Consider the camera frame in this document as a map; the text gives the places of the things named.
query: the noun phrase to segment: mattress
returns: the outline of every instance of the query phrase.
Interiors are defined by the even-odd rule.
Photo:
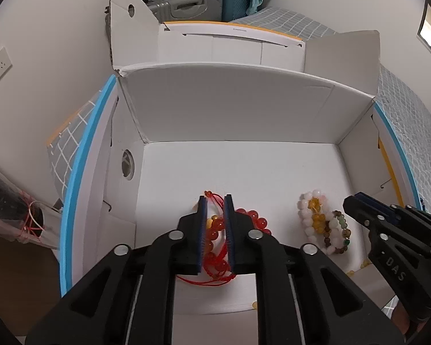
[[[288,33],[303,40],[336,33],[303,14],[278,7],[233,22]],[[383,65],[376,102],[406,154],[423,209],[431,213],[431,114],[417,94]]]

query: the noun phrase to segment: white wall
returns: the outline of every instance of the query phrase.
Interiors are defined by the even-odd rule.
[[[338,32],[378,30],[381,62],[402,79],[431,112],[431,54],[418,40],[425,0],[271,0]]]
[[[0,48],[13,67],[0,80],[0,170],[54,202],[45,141],[112,73],[109,0],[4,0]]]

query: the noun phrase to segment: round hole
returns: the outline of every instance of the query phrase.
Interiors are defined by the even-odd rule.
[[[123,159],[121,160],[121,170],[123,171],[123,176],[127,180],[131,180],[134,175],[134,159],[129,150],[123,152]]]
[[[130,14],[130,17],[134,17],[134,5],[130,4],[128,7],[128,13]]]

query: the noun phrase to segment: cardboard box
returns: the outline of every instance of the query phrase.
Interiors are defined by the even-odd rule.
[[[61,230],[63,293],[116,244],[148,245],[174,229],[205,190],[232,194],[235,207],[257,210],[280,243],[296,247],[307,242],[297,209],[303,192],[320,188],[339,210],[358,191],[416,205],[403,151],[374,109],[377,32],[305,45],[271,32],[233,36],[230,25],[215,33],[191,24],[172,29],[141,0],[111,0],[110,14],[120,76],[96,101],[72,169]],[[182,33],[189,29],[197,33]],[[126,150],[133,174],[122,172]],[[347,222],[350,248],[330,258],[357,271],[370,244],[358,223]],[[376,274],[377,284],[358,281],[383,305],[393,292]],[[225,315],[249,321],[249,312],[229,313],[254,301],[253,275],[220,288],[177,281],[175,321],[184,326],[198,314],[222,314],[198,319],[213,323]]]

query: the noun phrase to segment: metal screw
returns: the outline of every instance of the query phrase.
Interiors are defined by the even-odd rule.
[[[261,239],[263,237],[263,232],[260,231],[259,229],[251,229],[248,233],[248,236],[251,239],[258,240],[258,239]]]
[[[180,240],[183,239],[184,233],[178,229],[175,229],[174,231],[169,232],[168,236],[171,240]]]
[[[318,248],[316,248],[313,244],[306,244],[303,246],[303,251],[309,255],[315,255],[318,252]]]
[[[113,252],[114,252],[116,255],[125,255],[125,254],[128,254],[128,252],[129,252],[129,248],[128,248],[128,246],[127,246],[127,245],[124,245],[124,244],[122,244],[122,245],[117,245],[117,246],[115,247],[115,249],[113,250]]]

